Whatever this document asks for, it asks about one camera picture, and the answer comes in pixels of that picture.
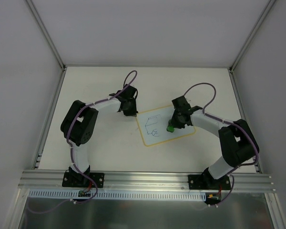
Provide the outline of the green whiteboard eraser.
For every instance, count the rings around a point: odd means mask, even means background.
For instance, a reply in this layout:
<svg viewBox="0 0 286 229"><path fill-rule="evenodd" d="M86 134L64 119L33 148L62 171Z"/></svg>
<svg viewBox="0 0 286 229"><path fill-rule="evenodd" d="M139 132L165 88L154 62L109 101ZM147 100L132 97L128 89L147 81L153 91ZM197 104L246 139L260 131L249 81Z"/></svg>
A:
<svg viewBox="0 0 286 229"><path fill-rule="evenodd" d="M169 120L168 122L168 126L167 126L167 129L166 129L168 132L170 133L173 133L174 132L174 126L172 125L172 121Z"/></svg>

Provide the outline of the yellow-framed small whiteboard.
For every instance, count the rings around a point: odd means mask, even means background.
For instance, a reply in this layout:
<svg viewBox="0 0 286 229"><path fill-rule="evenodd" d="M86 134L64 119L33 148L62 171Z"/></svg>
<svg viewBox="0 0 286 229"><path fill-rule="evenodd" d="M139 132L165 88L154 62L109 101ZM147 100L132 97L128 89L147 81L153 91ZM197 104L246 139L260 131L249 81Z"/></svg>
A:
<svg viewBox="0 0 286 229"><path fill-rule="evenodd" d="M174 107L169 105L137 114L136 121L145 146L155 146L196 133L193 126L167 131L173 112Z"/></svg>

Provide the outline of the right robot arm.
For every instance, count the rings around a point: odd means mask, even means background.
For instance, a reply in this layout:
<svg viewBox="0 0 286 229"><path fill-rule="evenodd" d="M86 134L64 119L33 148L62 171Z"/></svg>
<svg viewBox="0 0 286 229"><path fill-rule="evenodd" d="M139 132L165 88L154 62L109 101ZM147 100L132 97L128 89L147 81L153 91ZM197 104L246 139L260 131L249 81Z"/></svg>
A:
<svg viewBox="0 0 286 229"><path fill-rule="evenodd" d="M238 167L246 166L247 161L257 158L259 146L247 122L239 119L234 122L208 114L199 106L192 107L184 96L172 101L174 112L168 122L167 131L199 127L219 138L222 155L200 175L189 175L190 190L230 190L228 174Z"/></svg>

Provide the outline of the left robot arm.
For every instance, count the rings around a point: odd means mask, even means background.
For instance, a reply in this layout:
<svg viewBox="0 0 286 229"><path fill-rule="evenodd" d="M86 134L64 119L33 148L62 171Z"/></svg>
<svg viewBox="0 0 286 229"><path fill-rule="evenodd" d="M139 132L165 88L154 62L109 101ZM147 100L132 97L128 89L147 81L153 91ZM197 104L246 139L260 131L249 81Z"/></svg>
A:
<svg viewBox="0 0 286 229"><path fill-rule="evenodd" d="M136 117L137 96L138 90L127 84L117 93L95 103L85 104L80 100L72 103L60 127L71 149L71 165L64 173L63 187L88 187L93 184L86 144L92 137L97 118L118 112Z"/></svg>

